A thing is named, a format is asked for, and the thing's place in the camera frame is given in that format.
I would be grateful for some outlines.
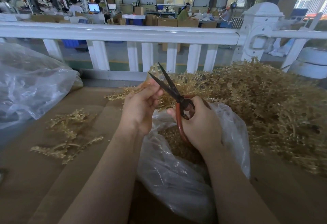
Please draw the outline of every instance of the green floor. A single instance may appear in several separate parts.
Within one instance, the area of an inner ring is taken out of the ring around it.
[[[68,60],[67,64],[73,69],[93,69],[91,61],[76,61],[76,60]],[[122,62],[109,62],[111,71],[129,71],[129,64]],[[139,64],[139,71],[143,71],[142,64]],[[198,66],[198,71],[203,71],[203,65]],[[186,72],[186,65],[177,64],[176,65],[176,73]]]

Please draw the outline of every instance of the scissor blade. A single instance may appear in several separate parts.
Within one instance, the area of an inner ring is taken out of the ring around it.
[[[160,85],[160,87],[165,90],[169,95],[171,95],[176,101],[180,101],[179,95],[177,95],[173,90],[171,90],[164,82],[158,79],[156,76],[149,73],[150,76]]]
[[[159,67],[160,67],[160,69],[161,69],[161,71],[162,71],[164,77],[166,78],[166,80],[167,80],[167,82],[168,82],[170,88],[171,88],[171,89],[172,89],[176,94],[180,95],[180,93],[179,93],[178,89],[176,88],[174,82],[173,82],[173,81],[171,80],[171,78],[168,76],[168,74],[166,73],[165,69],[162,67],[162,65],[161,65],[159,62],[158,62],[158,64],[159,64]]]

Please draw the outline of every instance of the green shirt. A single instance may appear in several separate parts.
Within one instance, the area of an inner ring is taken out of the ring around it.
[[[185,21],[188,19],[188,12],[187,9],[183,9],[181,13],[178,15],[177,20],[178,21]]]

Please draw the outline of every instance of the forearm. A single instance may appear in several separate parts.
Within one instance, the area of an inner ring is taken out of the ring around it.
[[[127,223],[143,136],[119,126],[60,224]]]
[[[204,156],[219,223],[279,223],[224,147]]]

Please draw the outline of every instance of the person's left hand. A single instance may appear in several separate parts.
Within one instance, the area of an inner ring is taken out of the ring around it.
[[[120,123],[125,127],[137,128],[140,135],[147,135],[152,128],[152,115],[158,106],[158,98],[163,93],[157,82],[151,78],[144,90],[128,94]]]

